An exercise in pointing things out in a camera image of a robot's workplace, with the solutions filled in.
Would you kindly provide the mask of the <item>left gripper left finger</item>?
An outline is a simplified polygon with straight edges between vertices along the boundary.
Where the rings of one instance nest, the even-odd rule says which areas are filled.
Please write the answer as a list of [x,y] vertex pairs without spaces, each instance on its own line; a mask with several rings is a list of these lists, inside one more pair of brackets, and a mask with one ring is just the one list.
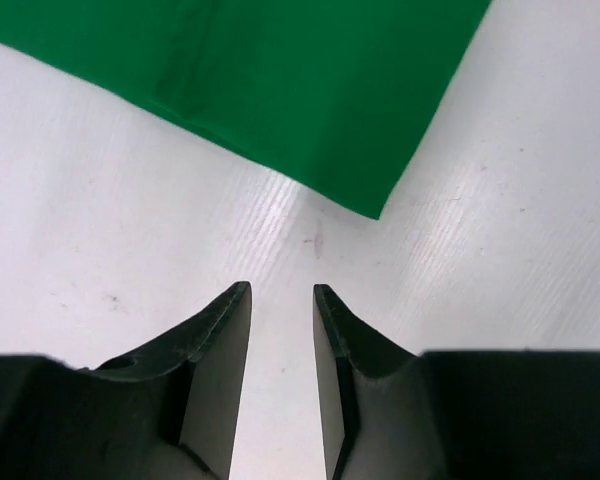
[[0,354],[0,479],[225,479],[252,292],[231,285],[95,369]]

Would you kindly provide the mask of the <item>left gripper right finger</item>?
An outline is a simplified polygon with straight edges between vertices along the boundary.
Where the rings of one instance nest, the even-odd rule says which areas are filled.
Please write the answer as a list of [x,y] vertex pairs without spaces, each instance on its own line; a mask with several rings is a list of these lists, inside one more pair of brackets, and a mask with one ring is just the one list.
[[412,354],[314,288],[330,479],[600,479],[600,351]]

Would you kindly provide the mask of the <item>green t shirt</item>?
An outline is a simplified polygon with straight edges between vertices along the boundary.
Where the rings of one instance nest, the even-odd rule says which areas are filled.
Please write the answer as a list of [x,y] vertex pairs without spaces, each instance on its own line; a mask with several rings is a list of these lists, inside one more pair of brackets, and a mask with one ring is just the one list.
[[378,218],[485,1],[0,1],[0,43]]

